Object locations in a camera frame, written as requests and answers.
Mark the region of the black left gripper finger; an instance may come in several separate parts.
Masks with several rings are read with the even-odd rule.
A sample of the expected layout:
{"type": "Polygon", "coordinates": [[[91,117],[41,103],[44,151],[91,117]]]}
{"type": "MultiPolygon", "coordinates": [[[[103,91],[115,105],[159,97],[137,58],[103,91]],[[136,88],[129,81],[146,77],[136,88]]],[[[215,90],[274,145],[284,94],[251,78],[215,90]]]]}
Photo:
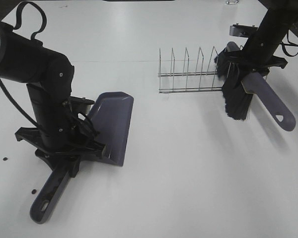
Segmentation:
{"type": "Polygon", "coordinates": [[[62,172],[61,157],[55,155],[48,155],[42,152],[41,150],[36,150],[35,156],[41,159],[43,162],[45,162],[47,166],[52,170],[52,172],[56,174],[60,174],[62,172]]]}
{"type": "Polygon", "coordinates": [[[79,172],[80,157],[71,157],[68,159],[69,176],[75,178],[79,172]]]}

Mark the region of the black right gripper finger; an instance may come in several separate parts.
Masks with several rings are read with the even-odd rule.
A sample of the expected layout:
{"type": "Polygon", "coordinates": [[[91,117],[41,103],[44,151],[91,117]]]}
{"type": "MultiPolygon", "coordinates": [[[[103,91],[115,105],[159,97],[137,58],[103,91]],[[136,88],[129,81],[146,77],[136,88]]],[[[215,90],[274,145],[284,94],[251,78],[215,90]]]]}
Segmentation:
{"type": "Polygon", "coordinates": [[[259,74],[261,74],[261,76],[265,77],[269,74],[270,70],[269,68],[258,68],[258,69],[252,69],[251,72],[257,72],[259,74]]]}

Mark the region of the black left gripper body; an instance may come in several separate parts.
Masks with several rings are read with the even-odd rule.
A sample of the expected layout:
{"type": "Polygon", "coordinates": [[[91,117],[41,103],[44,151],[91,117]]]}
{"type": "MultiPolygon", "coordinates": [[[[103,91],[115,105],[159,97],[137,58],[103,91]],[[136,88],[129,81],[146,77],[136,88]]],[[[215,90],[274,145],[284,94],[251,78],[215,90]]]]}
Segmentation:
{"type": "Polygon", "coordinates": [[[21,127],[17,141],[26,141],[48,155],[71,158],[102,157],[106,145],[96,140],[99,132],[84,113],[73,113],[70,99],[53,104],[48,99],[31,99],[38,126],[21,127]]]}

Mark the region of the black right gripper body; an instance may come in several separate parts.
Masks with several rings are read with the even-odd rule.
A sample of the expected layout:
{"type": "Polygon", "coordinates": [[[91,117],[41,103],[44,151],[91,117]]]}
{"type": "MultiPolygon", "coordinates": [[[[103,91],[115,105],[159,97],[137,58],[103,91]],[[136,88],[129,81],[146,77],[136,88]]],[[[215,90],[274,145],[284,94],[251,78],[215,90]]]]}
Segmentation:
{"type": "Polygon", "coordinates": [[[230,41],[223,49],[223,73],[240,67],[245,71],[268,73],[270,67],[285,68],[288,62],[285,58],[274,55],[283,42],[285,35],[258,37],[252,35],[241,49],[236,42],[230,41]]]}

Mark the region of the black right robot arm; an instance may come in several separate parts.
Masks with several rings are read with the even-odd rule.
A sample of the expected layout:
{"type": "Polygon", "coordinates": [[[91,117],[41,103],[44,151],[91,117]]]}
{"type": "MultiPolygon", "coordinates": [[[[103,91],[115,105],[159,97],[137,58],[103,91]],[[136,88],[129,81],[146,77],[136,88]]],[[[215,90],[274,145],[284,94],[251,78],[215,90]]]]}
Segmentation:
{"type": "Polygon", "coordinates": [[[102,133],[107,150],[100,162],[121,166],[133,152],[169,163],[241,156],[251,137],[236,135],[255,93],[243,88],[243,79],[286,65],[274,52],[297,19],[298,2],[292,0],[278,1],[265,14],[254,2],[219,9],[213,0],[105,2],[96,4],[92,15],[84,11],[74,31],[83,32],[77,49],[81,64],[108,63],[118,88],[136,100],[134,121],[142,122],[126,153],[102,133]],[[196,92],[202,80],[183,71],[175,82],[188,86],[188,93],[155,91],[161,84],[153,75],[156,49],[180,43],[206,51],[223,47],[210,63],[224,81],[219,90],[196,92]]]}

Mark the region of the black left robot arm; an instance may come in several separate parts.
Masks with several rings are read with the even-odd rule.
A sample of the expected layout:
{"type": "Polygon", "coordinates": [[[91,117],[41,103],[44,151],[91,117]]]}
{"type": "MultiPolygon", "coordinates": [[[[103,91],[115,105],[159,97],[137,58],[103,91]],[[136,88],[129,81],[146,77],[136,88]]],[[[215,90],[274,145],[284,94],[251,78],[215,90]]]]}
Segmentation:
{"type": "Polygon", "coordinates": [[[0,22],[0,84],[3,79],[25,84],[34,112],[33,127],[20,128],[16,140],[36,147],[50,166],[59,159],[101,158],[105,152],[87,116],[93,101],[71,95],[74,72],[65,55],[0,22]]]}

